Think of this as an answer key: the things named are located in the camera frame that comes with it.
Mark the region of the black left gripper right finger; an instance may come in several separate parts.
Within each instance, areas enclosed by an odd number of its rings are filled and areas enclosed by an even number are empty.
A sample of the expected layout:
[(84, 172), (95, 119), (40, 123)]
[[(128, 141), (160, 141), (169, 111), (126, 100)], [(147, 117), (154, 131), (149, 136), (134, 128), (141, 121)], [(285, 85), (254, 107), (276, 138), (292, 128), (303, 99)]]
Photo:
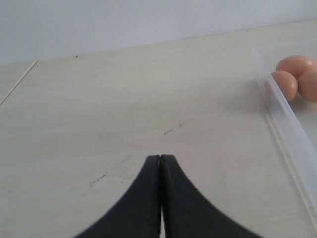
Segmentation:
[(161, 205), (167, 238), (257, 238), (212, 205), (173, 155), (161, 155)]

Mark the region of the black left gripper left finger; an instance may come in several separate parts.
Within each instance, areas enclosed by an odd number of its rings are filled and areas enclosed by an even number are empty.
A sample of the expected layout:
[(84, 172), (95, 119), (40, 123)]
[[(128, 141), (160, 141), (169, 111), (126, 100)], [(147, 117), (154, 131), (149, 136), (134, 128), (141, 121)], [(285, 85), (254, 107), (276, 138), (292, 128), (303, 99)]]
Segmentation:
[(76, 237), (159, 238), (160, 226), (160, 156), (152, 155), (117, 203)]

